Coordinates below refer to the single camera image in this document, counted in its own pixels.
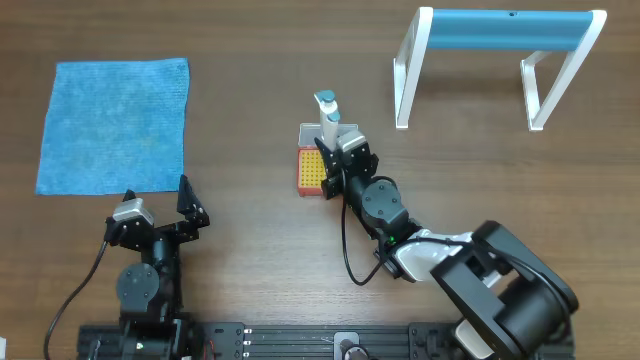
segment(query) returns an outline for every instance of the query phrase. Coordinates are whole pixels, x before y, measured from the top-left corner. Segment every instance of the black base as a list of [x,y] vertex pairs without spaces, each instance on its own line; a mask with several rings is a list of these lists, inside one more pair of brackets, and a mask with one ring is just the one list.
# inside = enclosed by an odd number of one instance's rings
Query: black base
[[[379,360],[466,359],[451,336],[455,324],[411,323],[408,326],[304,326],[242,323],[202,323],[213,340],[216,360],[333,360],[336,332],[357,332],[360,345]],[[88,358],[90,344],[100,338],[98,360],[121,360],[118,326],[82,326],[78,334],[78,359]],[[571,341],[544,345],[531,360],[575,360]]]

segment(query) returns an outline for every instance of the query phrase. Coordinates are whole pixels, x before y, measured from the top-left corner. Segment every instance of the brown tabletop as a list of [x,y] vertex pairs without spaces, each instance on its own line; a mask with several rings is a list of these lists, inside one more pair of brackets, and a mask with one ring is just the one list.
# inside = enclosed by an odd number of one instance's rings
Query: brown tabletop
[[[520,52],[430,51],[410,129],[393,121],[392,59],[420,5],[590,10],[609,18],[545,130],[527,130]],[[486,219],[511,229],[581,303],[580,359],[640,351],[640,3],[633,1],[50,1],[0,4],[0,336],[41,358],[53,315],[86,275],[121,196],[35,196],[55,64],[187,57],[185,172],[212,225],[182,248],[186,310],[252,324],[454,321],[432,284],[346,274],[341,201],[296,192],[298,126],[333,89],[398,182],[413,217],[441,233]],[[539,64],[546,92],[561,63]],[[175,193],[146,194],[159,223]],[[363,277],[374,243],[348,217]],[[136,254],[108,249],[64,314],[54,358],[78,326],[116,321],[116,278]]]

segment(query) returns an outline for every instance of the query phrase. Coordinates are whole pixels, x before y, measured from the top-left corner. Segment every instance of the blue panel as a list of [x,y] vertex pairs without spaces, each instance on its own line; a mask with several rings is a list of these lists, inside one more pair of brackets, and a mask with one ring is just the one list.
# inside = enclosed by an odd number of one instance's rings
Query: blue panel
[[590,11],[434,9],[428,48],[572,51]]

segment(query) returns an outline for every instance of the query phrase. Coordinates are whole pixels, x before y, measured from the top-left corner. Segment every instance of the white frame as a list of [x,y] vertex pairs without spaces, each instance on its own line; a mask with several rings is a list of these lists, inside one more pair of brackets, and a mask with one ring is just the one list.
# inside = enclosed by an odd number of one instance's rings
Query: white frame
[[[558,104],[582,62],[598,39],[607,19],[605,10],[592,10],[593,20],[574,51],[569,51],[547,98],[540,105],[536,84],[535,65],[548,51],[536,51],[520,62],[527,122],[530,131],[541,131],[549,115]],[[420,78],[420,70],[427,51],[427,42],[433,20],[433,8],[421,7],[409,25],[398,55],[393,59],[393,85],[396,129],[409,128],[409,115]]]

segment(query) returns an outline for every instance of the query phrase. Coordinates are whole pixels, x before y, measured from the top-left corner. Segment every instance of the blue towel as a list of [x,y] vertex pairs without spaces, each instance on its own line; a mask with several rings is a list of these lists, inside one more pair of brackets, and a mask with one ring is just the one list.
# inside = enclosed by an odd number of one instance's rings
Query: blue towel
[[36,194],[177,191],[187,59],[60,63]]

